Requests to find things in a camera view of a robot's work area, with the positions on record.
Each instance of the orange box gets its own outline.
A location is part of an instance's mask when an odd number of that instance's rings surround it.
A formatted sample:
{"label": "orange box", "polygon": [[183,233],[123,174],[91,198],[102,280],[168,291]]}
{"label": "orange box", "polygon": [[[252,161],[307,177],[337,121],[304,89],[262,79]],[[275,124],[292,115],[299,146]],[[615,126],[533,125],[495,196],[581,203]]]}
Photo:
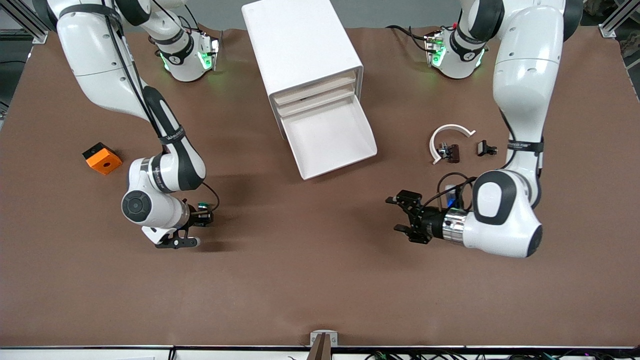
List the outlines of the orange box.
{"label": "orange box", "polygon": [[101,142],[83,152],[82,155],[89,167],[103,175],[114,171],[122,165],[122,160]]}

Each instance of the brown table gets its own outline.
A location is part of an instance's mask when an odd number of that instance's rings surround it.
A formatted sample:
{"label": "brown table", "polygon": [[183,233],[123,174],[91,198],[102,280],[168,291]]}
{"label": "brown table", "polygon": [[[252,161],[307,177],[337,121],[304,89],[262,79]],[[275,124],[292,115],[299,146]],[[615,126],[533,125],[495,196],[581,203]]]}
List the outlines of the brown table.
{"label": "brown table", "polygon": [[[504,162],[492,98],[497,44],[472,77],[428,69],[389,29],[350,29],[378,155],[302,181],[278,133],[246,32],[226,31],[220,72],[173,80],[147,35],[129,36],[143,78],[170,102],[222,198],[197,249],[158,250],[124,218],[129,164],[159,151],[151,127],[93,105],[49,35],[0,133],[0,345],[293,345],[335,329],[344,345],[637,345],[640,106],[618,44],[596,28],[566,43],[545,127],[540,249],[509,259],[410,243],[389,195],[431,195],[446,172]],[[471,139],[431,164],[433,130]],[[482,139],[495,158],[474,155]],[[108,176],[81,153],[124,165]],[[184,194],[211,200],[201,188]]]}

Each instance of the white robotic arm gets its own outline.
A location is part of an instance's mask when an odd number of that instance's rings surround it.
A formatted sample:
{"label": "white robotic arm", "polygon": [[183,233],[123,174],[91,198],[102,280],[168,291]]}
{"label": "white robotic arm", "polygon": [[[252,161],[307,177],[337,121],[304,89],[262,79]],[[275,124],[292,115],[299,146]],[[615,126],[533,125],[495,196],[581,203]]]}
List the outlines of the white robotic arm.
{"label": "white robotic arm", "polygon": [[[188,236],[192,225],[206,225],[212,214],[208,209],[181,202],[169,195],[198,188],[205,176],[205,165],[186,137],[164,97],[138,75],[124,34],[121,14],[132,23],[143,22],[162,39],[175,32],[174,42],[166,46],[182,47],[181,62],[172,68],[174,76],[185,81],[200,77],[206,69],[197,58],[190,35],[172,22],[156,21],[162,15],[151,13],[149,0],[49,0],[52,17],[67,61],[84,94],[96,105],[127,113],[148,121],[162,144],[162,152],[151,158],[133,161],[129,168],[129,189],[122,199],[123,214],[156,247],[194,247],[198,238]],[[186,235],[180,237],[178,230]]]}
{"label": "white robotic arm", "polygon": [[[575,7],[579,15],[575,16]],[[507,163],[458,186],[475,181],[473,211],[458,207],[440,210],[421,204],[422,195],[401,191],[388,203],[399,205],[411,226],[396,231],[410,241],[432,237],[490,254],[525,258],[542,239],[542,225],[533,213],[540,201],[542,131],[556,83],[563,39],[579,23],[582,3],[571,5],[568,21],[564,0],[475,0],[463,3],[460,23],[427,39],[432,66],[452,78],[465,78],[479,65],[484,43],[502,39],[493,76],[493,96],[509,128]]]}

